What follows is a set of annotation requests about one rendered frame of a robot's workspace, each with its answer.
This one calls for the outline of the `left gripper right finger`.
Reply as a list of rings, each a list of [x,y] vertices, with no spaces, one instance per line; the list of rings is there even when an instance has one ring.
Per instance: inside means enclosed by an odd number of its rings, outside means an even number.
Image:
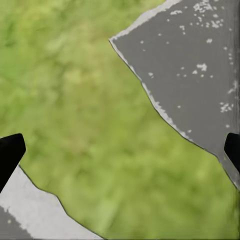
[[[230,132],[227,135],[223,150],[240,172],[240,135]]]

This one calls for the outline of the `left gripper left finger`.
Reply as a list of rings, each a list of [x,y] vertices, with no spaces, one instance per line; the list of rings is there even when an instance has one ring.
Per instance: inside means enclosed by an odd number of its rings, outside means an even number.
[[[26,152],[21,133],[0,138],[0,188],[4,187]]]

